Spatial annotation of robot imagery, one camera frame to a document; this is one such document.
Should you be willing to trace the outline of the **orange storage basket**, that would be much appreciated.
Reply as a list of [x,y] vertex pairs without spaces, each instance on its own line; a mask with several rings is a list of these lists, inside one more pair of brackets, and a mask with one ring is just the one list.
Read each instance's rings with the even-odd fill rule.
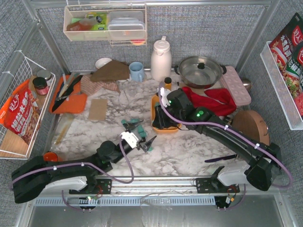
[[157,134],[176,133],[182,126],[164,113],[158,95],[154,95],[151,99],[151,125]]

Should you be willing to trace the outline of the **tan felt coaster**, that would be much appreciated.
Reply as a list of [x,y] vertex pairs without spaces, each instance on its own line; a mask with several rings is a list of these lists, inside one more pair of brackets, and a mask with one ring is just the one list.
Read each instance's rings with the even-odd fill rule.
[[91,101],[88,119],[92,121],[103,121],[107,113],[107,99],[93,99]]

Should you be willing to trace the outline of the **red cloth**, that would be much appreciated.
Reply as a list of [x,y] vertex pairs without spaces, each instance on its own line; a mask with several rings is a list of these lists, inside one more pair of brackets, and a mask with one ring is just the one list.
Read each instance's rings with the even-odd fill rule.
[[230,115],[237,109],[237,105],[230,92],[225,88],[205,90],[205,96],[196,94],[189,87],[183,87],[182,90],[195,108],[205,107],[214,112],[217,116]]

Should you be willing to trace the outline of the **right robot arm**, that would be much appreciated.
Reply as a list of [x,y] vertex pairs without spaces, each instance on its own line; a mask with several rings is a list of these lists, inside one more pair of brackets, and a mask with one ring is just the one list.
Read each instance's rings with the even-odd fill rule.
[[266,145],[250,139],[209,109],[195,108],[180,88],[170,91],[160,86],[157,96],[163,117],[222,143],[246,162],[243,167],[238,167],[246,182],[261,191],[270,188],[282,165],[277,144]]

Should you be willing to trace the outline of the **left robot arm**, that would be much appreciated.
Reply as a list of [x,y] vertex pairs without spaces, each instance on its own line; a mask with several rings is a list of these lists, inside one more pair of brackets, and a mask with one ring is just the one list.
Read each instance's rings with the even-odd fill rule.
[[86,182],[79,190],[91,193],[97,186],[96,176],[108,175],[112,164],[121,159],[127,160],[127,154],[133,149],[148,152],[155,138],[146,139],[137,127],[138,122],[124,122],[125,131],[119,136],[119,143],[106,140],[101,143],[96,153],[78,160],[53,162],[37,156],[27,161],[11,174],[11,190],[17,204],[25,203],[38,197],[46,186],[57,181],[73,177],[85,177]]

